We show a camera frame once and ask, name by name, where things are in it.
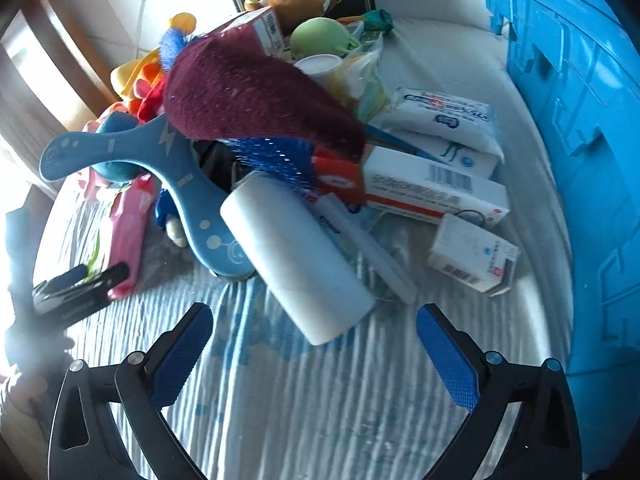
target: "metal screw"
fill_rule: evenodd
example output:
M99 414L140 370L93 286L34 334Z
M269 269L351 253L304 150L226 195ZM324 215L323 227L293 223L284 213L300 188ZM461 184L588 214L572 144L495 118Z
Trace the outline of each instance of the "metal screw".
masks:
M144 358L145 355L142 352L133 352L133 354L127 357L127 363L130 365L139 365Z
M484 358L492 365L499 365L502 362L502 356L498 352L487 352L484 354Z
M562 366L560 365L560 363L555 359L547 359L545 361L545 365L552 372L559 372L562 369Z
M82 361L82 359L76 359L69 365L69 370L71 370L72 372L79 372L80 370L82 370L83 366L84 361Z

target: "mattress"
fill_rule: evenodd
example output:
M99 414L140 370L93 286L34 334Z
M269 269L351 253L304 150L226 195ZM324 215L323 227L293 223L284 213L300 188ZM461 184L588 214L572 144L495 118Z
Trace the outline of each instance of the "mattress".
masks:
M380 73L397 86L491 104L504 133L511 213L497 233L522 250L513 288L488 298L426 266L435 227L387 214L373 228L408 270L419 301L399 302L359 254L351 262L377 298L358 326L313 347L259 276L214 278L189 250L150 220L134 294L76 324L74 356L90 365L146 350L194 301L214 313L214 333L178 401L163 410L208 478L354 480L422 478L466 411L450 399L415 333L415 314L434 302L481 349L509 361L565 362L572 328L571 254L562 206L540 134L505 70L506 41L488 32L427 20L396 20ZM35 281L86 262L108 207L81 199L68 179L43 236ZM116 423L139 473L154 478L123 410ZM499 459L513 423L509 409L477 478Z

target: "blue plastic wall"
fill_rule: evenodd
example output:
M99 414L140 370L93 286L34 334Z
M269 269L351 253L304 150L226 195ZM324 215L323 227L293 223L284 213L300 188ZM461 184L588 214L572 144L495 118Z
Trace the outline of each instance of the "blue plastic wall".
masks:
M640 414L640 56L604 0L486 2L494 33L511 23L507 69L564 202L574 277L566 371L591 472Z

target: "pile of objects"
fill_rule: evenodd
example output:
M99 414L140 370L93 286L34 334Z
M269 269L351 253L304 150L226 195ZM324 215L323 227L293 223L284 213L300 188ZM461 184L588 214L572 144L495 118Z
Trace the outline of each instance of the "pile of objects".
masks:
M104 261L130 268L115 297L135 282L154 203L158 225L214 275L257 270L312 344L376 303L347 261L354 249L401 301L418 301L369 233L375 210L439 224L431 267L482 293L510 288L519 250L489 231L510 209L490 179L504 160L491 107L422 89L389 96L376 67L391 17L331 20L333 4L247 0L197 35L196 18L178 14L156 50L112 73L122 101L47 147L44 179L81 171L87 198L116 183L100 230Z

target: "maroon hat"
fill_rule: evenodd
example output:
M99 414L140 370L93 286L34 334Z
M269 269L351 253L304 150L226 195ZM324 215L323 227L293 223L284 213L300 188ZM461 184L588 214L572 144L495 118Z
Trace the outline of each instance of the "maroon hat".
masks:
M166 78L167 118L189 139L295 137L362 156L362 123L281 59L208 37L188 44Z

